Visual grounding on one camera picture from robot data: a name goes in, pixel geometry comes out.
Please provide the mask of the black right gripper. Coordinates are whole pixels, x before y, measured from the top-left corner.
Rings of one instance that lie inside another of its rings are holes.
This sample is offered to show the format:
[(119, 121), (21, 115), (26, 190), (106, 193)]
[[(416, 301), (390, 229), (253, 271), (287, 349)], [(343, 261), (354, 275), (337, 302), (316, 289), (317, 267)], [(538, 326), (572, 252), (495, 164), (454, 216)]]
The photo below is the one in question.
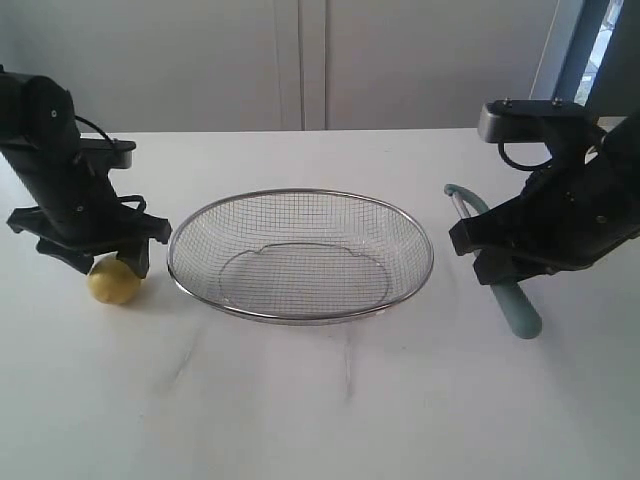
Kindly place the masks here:
[(584, 270), (639, 237), (637, 119), (609, 132), (593, 123), (546, 126), (543, 142), (552, 163), (520, 197), (475, 216), (469, 201), (453, 198), (468, 215), (450, 240), (458, 256), (474, 251), (482, 285)]

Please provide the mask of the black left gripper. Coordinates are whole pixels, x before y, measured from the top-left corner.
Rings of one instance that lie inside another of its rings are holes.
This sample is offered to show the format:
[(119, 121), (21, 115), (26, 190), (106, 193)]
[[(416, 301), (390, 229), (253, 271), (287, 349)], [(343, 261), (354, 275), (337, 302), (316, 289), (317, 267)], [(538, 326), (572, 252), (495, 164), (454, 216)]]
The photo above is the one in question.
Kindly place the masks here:
[(36, 251), (88, 274), (94, 256), (78, 251), (118, 249), (116, 258), (139, 278), (149, 271), (149, 240), (162, 244), (170, 223), (145, 212), (142, 196), (120, 197), (109, 172), (73, 153), (46, 152), (25, 142), (4, 146), (4, 158), (36, 205), (15, 209), (7, 224), (16, 233), (28, 231), (39, 240)]

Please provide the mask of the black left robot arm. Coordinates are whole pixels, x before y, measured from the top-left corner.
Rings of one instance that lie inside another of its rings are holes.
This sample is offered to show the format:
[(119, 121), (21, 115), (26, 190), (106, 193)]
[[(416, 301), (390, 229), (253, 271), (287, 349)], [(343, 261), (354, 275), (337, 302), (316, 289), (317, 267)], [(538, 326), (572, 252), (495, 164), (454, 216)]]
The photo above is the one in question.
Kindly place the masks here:
[(169, 221), (141, 195), (120, 196), (109, 174), (130, 168), (133, 141), (111, 138), (76, 114), (71, 93), (42, 75), (1, 73), (1, 153), (35, 201), (7, 224), (38, 238), (36, 250), (82, 274), (113, 253), (143, 279), (149, 243), (168, 243)]

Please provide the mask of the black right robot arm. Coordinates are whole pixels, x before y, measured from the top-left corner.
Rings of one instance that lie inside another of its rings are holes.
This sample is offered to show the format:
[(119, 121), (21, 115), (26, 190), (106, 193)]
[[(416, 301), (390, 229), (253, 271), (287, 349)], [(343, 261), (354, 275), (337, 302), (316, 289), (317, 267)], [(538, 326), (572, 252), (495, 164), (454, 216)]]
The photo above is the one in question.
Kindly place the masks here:
[(480, 284), (584, 270), (638, 237), (638, 115), (564, 131), (559, 147), (519, 195), (450, 229), (457, 255), (478, 254)]

